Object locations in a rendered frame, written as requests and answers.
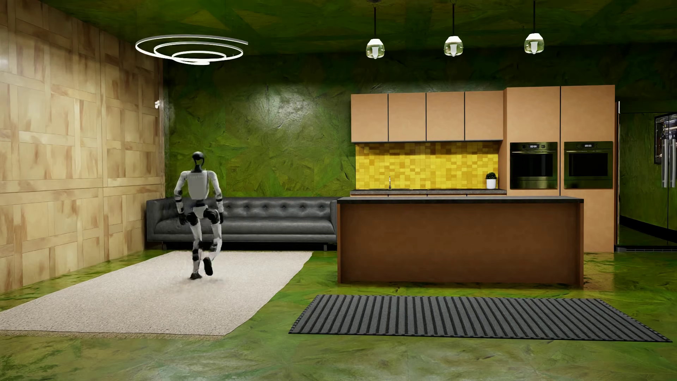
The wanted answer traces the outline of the yellow tiled backsplash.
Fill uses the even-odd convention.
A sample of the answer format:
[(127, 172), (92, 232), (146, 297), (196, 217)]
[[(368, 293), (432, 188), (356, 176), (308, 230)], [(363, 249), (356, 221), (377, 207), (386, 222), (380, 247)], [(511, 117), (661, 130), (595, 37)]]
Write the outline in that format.
[(499, 142), (356, 144), (356, 188), (485, 188)]

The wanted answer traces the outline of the stainless steel refrigerator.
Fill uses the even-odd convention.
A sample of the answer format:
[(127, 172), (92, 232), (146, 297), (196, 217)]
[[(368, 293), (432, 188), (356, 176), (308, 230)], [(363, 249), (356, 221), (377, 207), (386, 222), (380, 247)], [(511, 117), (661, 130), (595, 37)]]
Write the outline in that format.
[(677, 112), (655, 117), (655, 163), (661, 165), (661, 184), (677, 187)]

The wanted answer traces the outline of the brown kitchen island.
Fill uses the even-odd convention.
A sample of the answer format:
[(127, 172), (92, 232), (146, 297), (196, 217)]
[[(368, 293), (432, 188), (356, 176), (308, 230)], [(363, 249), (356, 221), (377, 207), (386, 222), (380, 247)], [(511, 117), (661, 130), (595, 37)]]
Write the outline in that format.
[(355, 196), (337, 202), (340, 283), (584, 283), (580, 198)]

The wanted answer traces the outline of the dark grey striped mat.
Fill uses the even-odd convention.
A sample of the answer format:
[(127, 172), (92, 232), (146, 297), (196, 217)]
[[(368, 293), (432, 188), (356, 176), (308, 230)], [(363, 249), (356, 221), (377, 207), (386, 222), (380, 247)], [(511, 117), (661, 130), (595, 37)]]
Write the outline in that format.
[(317, 295), (289, 333), (670, 341), (594, 298)]

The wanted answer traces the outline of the black tufted leather sofa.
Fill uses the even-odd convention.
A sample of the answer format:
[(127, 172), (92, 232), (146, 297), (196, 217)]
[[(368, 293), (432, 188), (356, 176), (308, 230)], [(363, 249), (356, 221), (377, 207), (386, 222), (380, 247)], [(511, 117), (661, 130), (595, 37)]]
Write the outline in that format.
[[(336, 196), (225, 197), (222, 250), (231, 242), (335, 244)], [(146, 240), (192, 244), (172, 197), (148, 200)]]

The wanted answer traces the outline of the white right robot leg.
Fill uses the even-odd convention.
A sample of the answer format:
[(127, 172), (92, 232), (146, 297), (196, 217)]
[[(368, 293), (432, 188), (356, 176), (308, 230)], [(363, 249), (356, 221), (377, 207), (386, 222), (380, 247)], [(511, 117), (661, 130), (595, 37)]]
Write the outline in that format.
[(210, 210), (207, 209), (204, 211), (204, 216), (208, 218), (209, 221), (211, 221), (211, 229), (213, 231), (213, 244), (210, 249), (209, 254), (204, 254), (204, 257), (202, 259), (204, 263), (204, 269), (205, 273), (208, 276), (213, 275), (213, 264), (212, 261), (215, 258), (216, 255), (219, 254), (221, 251), (222, 247), (222, 231), (221, 231), (221, 224), (218, 224), (218, 215), (216, 214), (216, 210)]

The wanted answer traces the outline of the white left robot leg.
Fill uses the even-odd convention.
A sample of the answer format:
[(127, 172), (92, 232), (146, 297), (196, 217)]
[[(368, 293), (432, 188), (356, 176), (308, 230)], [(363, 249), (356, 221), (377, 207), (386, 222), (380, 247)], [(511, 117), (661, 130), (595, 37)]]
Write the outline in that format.
[(199, 279), (202, 276), (199, 274), (200, 267), (200, 241), (202, 240), (202, 231), (199, 217), (194, 213), (190, 212), (187, 217), (187, 221), (190, 223), (190, 229), (193, 237), (192, 243), (192, 262), (193, 262), (193, 271), (190, 275), (190, 279)]

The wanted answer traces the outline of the white robot leg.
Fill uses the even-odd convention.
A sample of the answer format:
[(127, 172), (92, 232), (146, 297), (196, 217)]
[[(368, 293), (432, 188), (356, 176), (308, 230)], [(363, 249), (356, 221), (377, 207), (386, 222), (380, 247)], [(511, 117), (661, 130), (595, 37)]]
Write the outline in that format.
[(216, 214), (216, 210), (210, 210), (207, 209), (204, 211), (204, 216), (208, 218), (209, 221), (211, 221), (211, 229), (213, 231), (213, 244), (210, 249), (209, 254), (204, 254), (204, 257), (202, 259), (204, 263), (204, 269), (205, 273), (208, 276), (213, 275), (213, 264), (212, 261), (215, 258), (216, 255), (219, 254), (221, 251), (222, 247), (222, 231), (221, 231), (221, 224), (218, 224), (218, 215)]
[(200, 241), (202, 240), (202, 231), (199, 217), (194, 213), (190, 212), (187, 217), (187, 221), (190, 223), (190, 229), (193, 237), (192, 243), (192, 262), (193, 262), (193, 271), (190, 275), (190, 279), (199, 279), (202, 276), (199, 274), (200, 267)]

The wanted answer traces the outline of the beige carpet rug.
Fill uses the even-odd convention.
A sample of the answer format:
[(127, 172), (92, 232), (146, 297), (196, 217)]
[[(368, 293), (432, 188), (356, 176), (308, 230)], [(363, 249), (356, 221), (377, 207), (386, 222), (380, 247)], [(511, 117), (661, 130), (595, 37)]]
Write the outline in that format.
[(214, 275), (189, 280), (171, 252), (0, 313), (0, 330), (225, 335), (300, 271), (311, 252), (222, 252)]

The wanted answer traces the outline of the dark kitchen counter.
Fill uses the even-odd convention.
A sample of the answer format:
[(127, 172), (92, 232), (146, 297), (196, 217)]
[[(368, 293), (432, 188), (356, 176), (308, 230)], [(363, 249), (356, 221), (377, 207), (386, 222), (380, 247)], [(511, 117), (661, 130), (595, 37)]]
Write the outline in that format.
[(350, 196), (467, 196), (467, 195), (506, 195), (507, 191), (499, 188), (371, 188), (355, 189), (350, 191)]

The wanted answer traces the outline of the tan wall cabinet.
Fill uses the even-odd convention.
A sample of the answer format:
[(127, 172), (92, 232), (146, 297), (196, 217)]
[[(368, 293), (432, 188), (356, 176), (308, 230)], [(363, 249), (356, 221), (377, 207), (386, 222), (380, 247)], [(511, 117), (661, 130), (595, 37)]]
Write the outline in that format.
[(464, 93), (465, 140), (503, 140), (503, 96), (502, 90)]
[(388, 141), (388, 94), (351, 95), (351, 141), (379, 143)]
[(464, 92), (428, 92), (427, 141), (464, 140)]
[(426, 93), (390, 93), (389, 142), (426, 141)]

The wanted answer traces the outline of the glass pendant lamp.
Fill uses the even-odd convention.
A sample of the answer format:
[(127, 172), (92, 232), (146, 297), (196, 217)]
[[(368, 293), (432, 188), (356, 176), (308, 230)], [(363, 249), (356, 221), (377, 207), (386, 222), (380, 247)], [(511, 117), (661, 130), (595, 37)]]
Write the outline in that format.
[(463, 52), (463, 43), (459, 36), (455, 32), (455, 6), (452, 4), (452, 35), (449, 36), (444, 44), (444, 54), (446, 56), (460, 56)]
[(372, 59), (384, 57), (385, 46), (384, 43), (377, 37), (377, 8), (374, 6), (374, 36), (368, 41), (366, 46), (366, 56)]
[(529, 54), (537, 54), (544, 51), (544, 38), (536, 32), (536, 0), (533, 0), (533, 17), (532, 17), (532, 26), (533, 30), (530, 33), (524, 42), (524, 51)]

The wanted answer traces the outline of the black built-in oven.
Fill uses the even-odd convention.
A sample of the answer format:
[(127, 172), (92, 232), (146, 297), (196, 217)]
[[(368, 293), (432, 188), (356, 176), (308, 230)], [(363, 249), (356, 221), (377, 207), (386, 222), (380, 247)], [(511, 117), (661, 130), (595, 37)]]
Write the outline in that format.
[(565, 142), (564, 188), (613, 188), (612, 141)]
[(557, 142), (510, 144), (511, 189), (557, 189)]

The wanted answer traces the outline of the tan tall oven cabinet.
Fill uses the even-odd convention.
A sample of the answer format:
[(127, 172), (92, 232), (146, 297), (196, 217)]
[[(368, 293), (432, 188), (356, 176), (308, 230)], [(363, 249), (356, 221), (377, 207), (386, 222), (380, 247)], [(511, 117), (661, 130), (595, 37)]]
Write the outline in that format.
[[(584, 199), (584, 251), (613, 252), (616, 230), (616, 147), (611, 158), (610, 189), (563, 187), (563, 143), (616, 143), (614, 85), (510, 87), (504, 90), (504, 140), (500, 149), (500, 187), (513, 196), (576, 196)], [(510, 143), (558, 143), (555, 189), (510, 186)]]

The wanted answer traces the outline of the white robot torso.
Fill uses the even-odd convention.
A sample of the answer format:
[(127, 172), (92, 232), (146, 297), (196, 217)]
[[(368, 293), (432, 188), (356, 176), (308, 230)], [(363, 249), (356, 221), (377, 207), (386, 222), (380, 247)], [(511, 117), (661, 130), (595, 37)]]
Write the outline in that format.
[(182, 175), (185, 175), (185, 180), (188, 182), (189, 194), (195, 201), (192, 210), (199, 218), (203, 217), (204, 211), (208, 208), (204, 203), (204, 200), (208, 195), (209, 173), (210, 171), (184, 171), (182, 173)]

